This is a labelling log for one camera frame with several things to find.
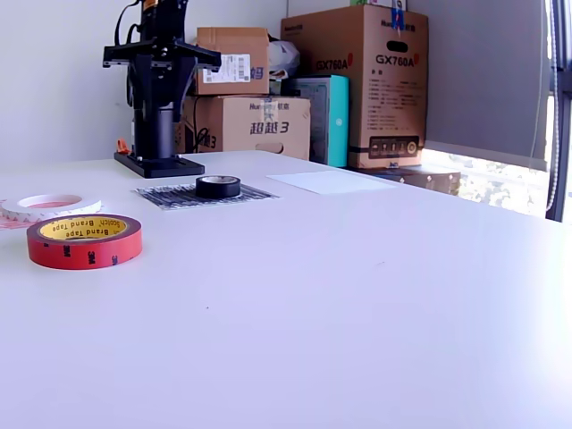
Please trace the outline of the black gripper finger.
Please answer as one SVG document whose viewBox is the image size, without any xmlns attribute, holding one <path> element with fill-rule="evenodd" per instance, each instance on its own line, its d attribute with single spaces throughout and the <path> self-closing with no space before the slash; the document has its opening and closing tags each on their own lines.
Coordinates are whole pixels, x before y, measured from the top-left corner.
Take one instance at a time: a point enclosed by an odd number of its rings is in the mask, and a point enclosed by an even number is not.
<svg viewBox="0 0 572 429">
<path fill-rule="evenodd" d="M 195 57 L 179 57 L 173 62 L 173 73 L 175 78 L 173 91 L 173 120 L 175 122 L 179 122 L 181 120 L 184 99 L 193 80 L 196 65 L 197 60 Z"/>
<path fill-rule="evenodd" d="M 132 63 L 132 104 L 135 119 L 146 119 L 153 107 L 152 57 L 137 55 Z"/>
</svg>

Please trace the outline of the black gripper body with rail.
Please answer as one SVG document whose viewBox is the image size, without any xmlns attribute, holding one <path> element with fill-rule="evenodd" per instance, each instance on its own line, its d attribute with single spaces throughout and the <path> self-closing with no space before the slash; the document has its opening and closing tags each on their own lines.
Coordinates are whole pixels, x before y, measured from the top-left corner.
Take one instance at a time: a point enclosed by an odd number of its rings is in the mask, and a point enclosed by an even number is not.
<svg viewBox="0 0 572 429">
<path fill-rule="evenodd" d="M 198 68 L 218 72 L 222 66 L 222 55 L 200 46 L 180 40 L 164 41 L 159 38 L 104 48 L 103 66 L 128 65 L 137 59 L 148 59 L 153 68 L 171 69 L 176 61 L 191 59 Z"/>
</svg>

